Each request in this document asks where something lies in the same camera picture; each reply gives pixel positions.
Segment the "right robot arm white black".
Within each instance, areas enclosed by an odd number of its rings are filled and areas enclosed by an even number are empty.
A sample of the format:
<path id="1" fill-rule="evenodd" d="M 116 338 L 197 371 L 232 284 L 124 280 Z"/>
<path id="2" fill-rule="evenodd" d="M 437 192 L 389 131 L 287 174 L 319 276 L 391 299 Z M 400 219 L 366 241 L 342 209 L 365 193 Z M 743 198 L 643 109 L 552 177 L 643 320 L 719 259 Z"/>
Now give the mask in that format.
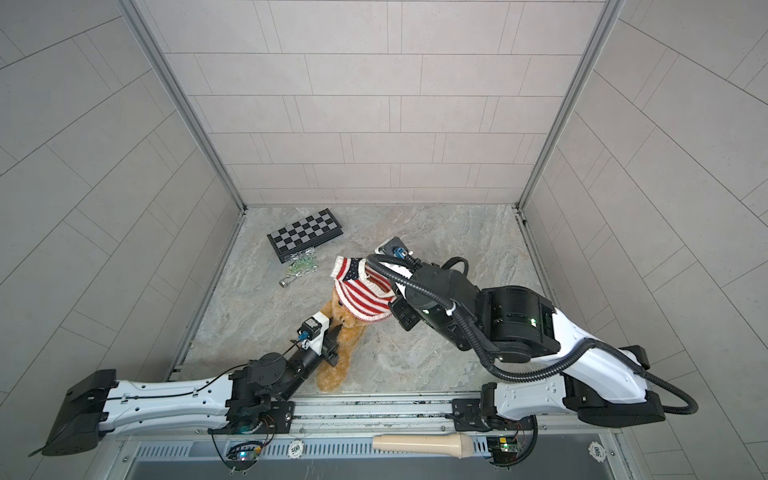
<path id="1" fill-rule="evenodd" d="M 393 288 L 389 307 L 404 329 L 427 324 L 459 350 L 474 352 L 493 376 L 481 389 L 486 424 L 573 413 L 590 425 L 623 428 L 671 413 L 653 390 L 663 382 L 650 373 L 641 347 L 597 339 L 535 291 L 480 289 L 451 263 L 368 260 Z"/>

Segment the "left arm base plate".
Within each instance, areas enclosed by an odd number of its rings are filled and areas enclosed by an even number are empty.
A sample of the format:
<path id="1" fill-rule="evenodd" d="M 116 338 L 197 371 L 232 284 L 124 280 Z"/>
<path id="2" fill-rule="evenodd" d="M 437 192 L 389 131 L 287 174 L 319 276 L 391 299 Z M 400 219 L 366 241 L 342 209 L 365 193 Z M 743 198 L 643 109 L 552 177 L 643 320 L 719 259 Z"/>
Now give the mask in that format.
<path id="1" fill-rule="evenodd" d="M 272 402 L 263 412 L 251 413 L 232 421 L 234 435 L 282 435 L 288 434 L 294 418 L 296 404 L 293 401 Z"/>

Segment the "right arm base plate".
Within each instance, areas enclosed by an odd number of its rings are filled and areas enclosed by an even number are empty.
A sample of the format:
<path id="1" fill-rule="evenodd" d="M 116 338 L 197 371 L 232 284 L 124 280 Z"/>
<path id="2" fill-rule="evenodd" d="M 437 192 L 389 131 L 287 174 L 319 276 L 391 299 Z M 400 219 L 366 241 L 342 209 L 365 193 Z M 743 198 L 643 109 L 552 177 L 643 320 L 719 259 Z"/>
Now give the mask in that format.
<path id="1" fill-rule="evenodd" d="M 512 420 L 501 417 L 495 406 L 481 398 L 458 398 L 451 401 L 445 418 L 452 421 L 457 432 L 533 431 L 533 420 L 525 417 Z"/>

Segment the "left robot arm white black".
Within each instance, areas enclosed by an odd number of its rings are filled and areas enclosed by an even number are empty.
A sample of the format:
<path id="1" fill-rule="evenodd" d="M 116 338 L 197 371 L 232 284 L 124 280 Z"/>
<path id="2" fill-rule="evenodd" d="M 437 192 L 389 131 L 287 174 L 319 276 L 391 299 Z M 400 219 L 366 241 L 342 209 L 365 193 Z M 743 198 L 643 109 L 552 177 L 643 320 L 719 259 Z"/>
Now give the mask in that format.
<path id="1" fill-rule="evenodd" d="M 291 397 L 323 363 L 338 359 L 334 328 L 315 340 L 300 334 L 291 357 L 276 352 L 211 378 L 146 383 L 98 370 L 67 389 L 45 444 L 44 456 L 94 449 L 109 434 L 203 428 L 216 435 L 271 437 L 290 430 Z"/>

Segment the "brown teddy bear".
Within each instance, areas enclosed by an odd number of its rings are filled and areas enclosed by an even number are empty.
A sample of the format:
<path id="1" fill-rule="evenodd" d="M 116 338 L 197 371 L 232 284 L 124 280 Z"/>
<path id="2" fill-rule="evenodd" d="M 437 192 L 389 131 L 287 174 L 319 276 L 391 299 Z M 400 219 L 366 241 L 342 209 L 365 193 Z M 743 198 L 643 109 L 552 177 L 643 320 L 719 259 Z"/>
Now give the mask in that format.
<path id="1" fill-rule="evenodd" d="M 316 384 L 322 392 L 333 392 L 342 385 L 347 377 L 351 357 L 366 331 L 367 323 L 355 317 L 343 305 L 336 292 L 333 292 L 332 299 L 321 309 L 321 312 L 331 320 L 331 329 L 339 327 L 336 337 L 338 359 L 335 366 L 323 363 L 317 369 Z"/>

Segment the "red white striped sweater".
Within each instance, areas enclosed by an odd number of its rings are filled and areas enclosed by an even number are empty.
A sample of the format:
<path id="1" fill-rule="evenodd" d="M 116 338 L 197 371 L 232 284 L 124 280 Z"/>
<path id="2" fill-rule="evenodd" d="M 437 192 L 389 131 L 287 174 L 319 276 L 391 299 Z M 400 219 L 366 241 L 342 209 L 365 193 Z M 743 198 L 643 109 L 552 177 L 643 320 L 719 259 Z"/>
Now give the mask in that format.
<path id="1" fill-rule="evenodd" d="M 341 304 L 358 320 L 374 323 L 391 316 L 395 293 L 388 280 L 372 270 L 364 258 L 338 256 L 331 277 Z"/>

